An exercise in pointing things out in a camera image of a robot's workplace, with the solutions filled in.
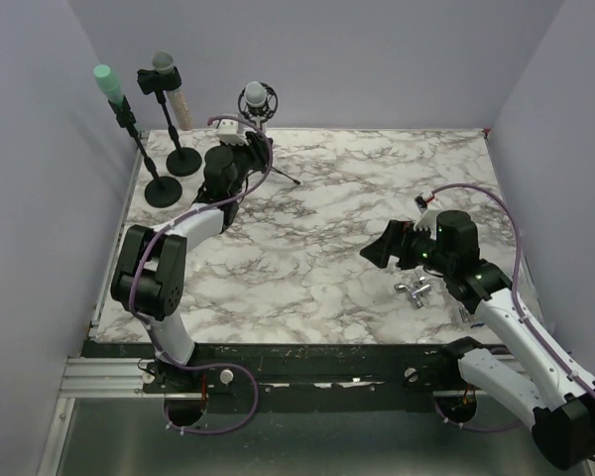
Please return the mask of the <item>black tripod shock mount stand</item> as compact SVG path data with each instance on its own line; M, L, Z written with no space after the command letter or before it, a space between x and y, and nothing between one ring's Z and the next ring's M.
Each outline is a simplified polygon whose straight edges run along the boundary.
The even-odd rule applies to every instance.
M267 104L265 105L265 108L260 110L257 114L253 114L245 104L244 87L238 97L238 112L240 118L245 119L248 123L255 125L261 131L265 131L266 124L275 116L277 112L279 99L278 94L272 86L265 82L261 83L267 88ZM269 148L270 152L273 146L273 139L269 138L265 142L267 143L267 147ZM240 183L243 183L243 181L247 180L250 174L251 173L240 174L238 172L238 179L240 180Z

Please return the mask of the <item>white microphone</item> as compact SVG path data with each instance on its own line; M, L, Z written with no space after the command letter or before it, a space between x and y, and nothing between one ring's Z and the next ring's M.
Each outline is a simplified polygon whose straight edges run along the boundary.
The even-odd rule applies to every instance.
M245 86L244 99L248 109L257 114L267 104L267 88L259 81L251 81Z

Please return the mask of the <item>mint green microphone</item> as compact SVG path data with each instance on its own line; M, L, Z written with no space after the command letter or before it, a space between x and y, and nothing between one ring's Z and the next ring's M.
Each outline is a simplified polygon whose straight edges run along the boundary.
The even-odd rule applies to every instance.
M105 95L110 104L121 110L127 111L129 109L121 83L109 65L97 65L93 69L93 76L97 87Z

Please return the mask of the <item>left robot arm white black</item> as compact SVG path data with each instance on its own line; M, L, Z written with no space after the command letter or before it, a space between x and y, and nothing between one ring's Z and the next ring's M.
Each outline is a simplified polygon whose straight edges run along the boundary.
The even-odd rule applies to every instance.
M266 178L272 167L273 140L267 136L248 131L242 145L221 140L204 156L203 182L186 212L157 226L126 230L111 297L144 325L156 357L170 363L167 381L180 392L192 390L200 377L190 361L195 342L179 313L186 256L232 225L240 201L255 188L250 175Z

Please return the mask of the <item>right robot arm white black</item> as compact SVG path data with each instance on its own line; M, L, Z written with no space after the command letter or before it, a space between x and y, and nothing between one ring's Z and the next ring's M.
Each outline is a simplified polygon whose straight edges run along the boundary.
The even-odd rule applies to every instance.
M473 339L449 345L436 364L445 387L465 382L483 390L531 432L545 459L560 470L595 456L595 376L579 365L524 305L508 276L481 258L478 229L460 210L432 213L434 228L392 220L360 255L384 269L426 267L441 274L449 294L484 322L524 371L500 362Z

